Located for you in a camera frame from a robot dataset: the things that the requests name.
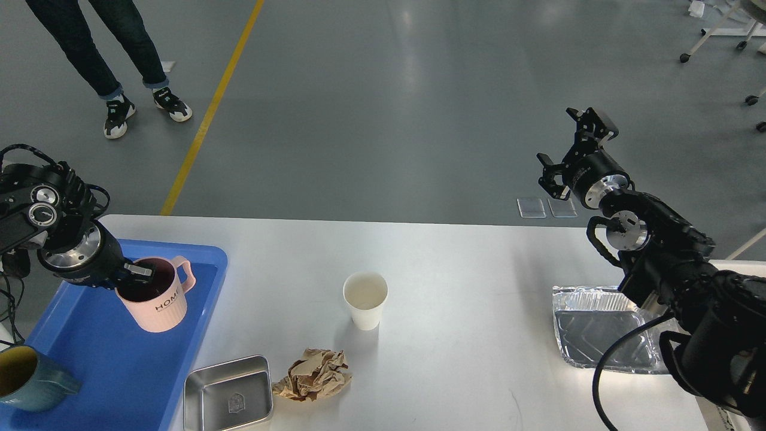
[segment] yellow floor line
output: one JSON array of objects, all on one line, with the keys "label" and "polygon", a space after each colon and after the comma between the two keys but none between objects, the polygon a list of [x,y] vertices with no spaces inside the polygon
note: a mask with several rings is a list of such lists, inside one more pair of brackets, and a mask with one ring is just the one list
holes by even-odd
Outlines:
[{"label": "yellow floor line", "polygon": [[208,134],[208,128],[210,127],[210,123],[213,121],[213,117],[215,117],[215,111],[218,110],[218,105],[221,103],[221,98],[223,98],[224,93],[226,92],[226,87],[229,85],[231,75],[234,74],[234,69],[237,67],[237,62],[242,55],[244,46],[247,43],[247,38],[250,37],[250,31],[253,29],[255,20],[258,19],[260,8],[263,5],[264,0],[258,0],[256,2],[255,7],[253,8],[253,12],[250,14],[250,19],[247,20],[247,25],[245,25],[244,30],[242,30],[242,35],[240,36],[239,42],[237,42],[237,47],[234,49],[234,53],[231,55],[229,64],[226,67],[226,71],[224,72],[224,76],[221,78],[221,82],[218,83],[218,88],[215,90],[213,100],[208,106],[208,111],[205,112],[205,118],[202,119],[202,124],[199,125],[197,134],[195,135],[194,140],[191,142],[191,147],[186,153],[186,158],[184,158],[184,163],[181,165],[181,169],[178,171],[178,175],[175,177],[173,186],[170,188],[170,193],[165,199],[165,204],[162,206],[162,211],[159,212],[161,216],[170,216],[170,213],[173,212],[173,207],[175,207],[175,203],[178,200],[178,195],[181,194],[181,189],[184,188],[184,183],[186,183],[186,178],[188,177],[189,171],[192,170],[194,161],[197,159],[197,153],[199,153],[199,149],[202,147],[202,141],[205,140],[205,135]]}]

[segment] white table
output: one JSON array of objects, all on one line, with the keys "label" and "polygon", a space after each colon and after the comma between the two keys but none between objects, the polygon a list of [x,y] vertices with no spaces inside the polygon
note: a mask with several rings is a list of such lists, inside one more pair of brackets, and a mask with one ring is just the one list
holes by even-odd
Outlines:
[{"label": "white table", "polygon": [[[615,285],[584,229],[109,215],[117,237],[216,245],[229,267],[194,369],[263,354],[272,380],[306,347],[345,350],[354,378],[315,403],[275,398],[271,431],[603,429],[592,370],[567,365],[552,285]],[[341,288],[380,272],[378,329],[357,330]],[[605,373],[620,430],[701,430],[670,376]],[[180,431],[182,402],[171,429]]]}]

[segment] gray floor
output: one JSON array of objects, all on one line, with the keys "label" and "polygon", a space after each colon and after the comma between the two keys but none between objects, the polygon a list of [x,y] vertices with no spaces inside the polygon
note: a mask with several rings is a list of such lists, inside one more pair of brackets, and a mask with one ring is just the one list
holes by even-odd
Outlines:
[{"label": "gray floor", "polygon": [[[176,124],[86,2],[103,56],[139,112],[103,138],[104,107],[23,2],[0,3],[0,137],[67,160],[113,196],[112,213],[159,214],[255,0],[136,0],[172,88],[195,109]],[[764,38],[711,38],[720,14],[686,0],[301,2],[266,0],[173,215],[492,225],[522,219],[539,151],[561,159],[596,106],[607,148],[651,192],[708,233],[724,258],[766,227]],[[11,160],[25,161],[24,155]],[[740,258],[766,260],[766,240]],[[56,281],[39,267],[28,334]]]}]

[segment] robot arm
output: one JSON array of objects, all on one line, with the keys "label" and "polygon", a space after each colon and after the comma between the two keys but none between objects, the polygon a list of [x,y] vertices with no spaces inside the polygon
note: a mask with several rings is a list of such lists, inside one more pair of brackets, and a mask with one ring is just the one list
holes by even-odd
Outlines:
[{"label": "robot arm", "polygon": [[[28,275],[28,250],[35,249],[43,267],[73,285],[114,289],[151,281],[154,268],[123,257],[117,240],[97,221],[109,205],[106,190],[86,184],[66,162],[56,163],[31,146],[4,148],[0,164],[16,149],[47,164],[11,164],[0,173],[0,254],[7,274]],[[105,195],[105,205],[94,190]]]},{"label": "robot arm", "polygon": [[[603,143],[618,134],[608,117],[594,108],[567,113],[577,123],[574,145],[559,164],[537,155],[539,184],[555,199],[573,192],[586,208],[599,209],[603,217],[588,223],[588,239],[622,268],[620,291],[642,308],[669,308],[691,334],[660,338],[679,385],[748,418],[766,417],[766,278],[711,265],[715,243],[655,196],[635,191],[606,153]],[[599,225],[616,258],[597,239]]]}]

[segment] chair leg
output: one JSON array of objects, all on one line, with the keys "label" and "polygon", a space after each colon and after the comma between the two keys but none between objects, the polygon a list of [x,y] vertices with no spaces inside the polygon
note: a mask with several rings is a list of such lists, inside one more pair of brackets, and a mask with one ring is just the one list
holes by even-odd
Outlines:
[{"label": "chair leg", "polygon": [[748,46],[748,42],[749,42],[749,41],[750,41],[750,39],[753,37],[753,34],[754,34],[756,31],[760,30],[760,29],[761,29],[761,27],[763,27],[763,24],[761,24],[760,22],[757,22],[757,21],[755,21],[755,20],[751,20],[751,21],[750,21],[750,26],[751,26],[751,27],[750,27],[750,31],[748,31],[748,36],[747,36],[747,38],[746,38],[744,41],[741,41],[741,42],[739,42],[739,43],[737,44],[737,49],[739,49],[739,50],[745,49],[745,47],[746,47],[746,46]]},{"label": "chair leg", "polygon": [[723,15],[723,18],[721,18],[721,20],[720,20],[720,21],[718,21],[717,23],[715,23],[715,27],[711,28],[711,29],[710,29],[710,31],[708,31],[707,33],[705,33],[705,35],[704,35],[704,36],[702,36],[702,38],[701,38],[701,39],[699,39],[699,41],[697,42],[697,44],[696,44],[696,45],[694,45],[694,46],[692,47],[692,49],[691,49],[691,50],[690,50],[688,53],[685,53],[685,54],[681,54],[681,62],[682,62],[682,63],[686,63],[687,61],[689,61],[689,58],[690,58],[690,57],[692,57],[692,56],[694,55],[694,53],[695,53],[695,52],[697,52],[697,50],[699,49],[699,47],[701,47],[701,46],[702,46],[702,44],[704,44],[704,43],[705,43],[705,41],[707,41],[707,40],[708,40],[708,38],[710,38],[710,36],[711,36],[713,33],[715,33],[715,31],[716,31],[716,30],[718,30],[719,28],[721,28],[721,27],[724,25],[724,23],[726,22],[726,20],[728,20],[728,17],[730,17],[730,16],[731,16],[731,15],[732,15],[734,12],[736,12],[736,11],[739,9],[739,2],[740,2],[740,0],[737,0],[737,2],[735,2],[735,3],[732,5],[732,8],[730,8],[730,9],[728,10],[728,12],[726,12],[726,14],[725,14],[725,15]]},{"label": "chair leg", "polygon": [[752,95],[752,94],[751,94],[751,95],[749,95],[749,96],[747,96],[747,97],[745,98],[745,103],[746,103],[748,106],[753,106],[753,105],[755,105],[756,103],[758,103],[758,99],[759,99],[759,98],[761,98],[761,97],[763,97],[763,95],[764,95],[764,94],[766,94],[766,87],[764,87],[763,89],[761,89],[761,92],[760,92],[760,93],[758,93],[758,96],[754,96],[754,95]]}]

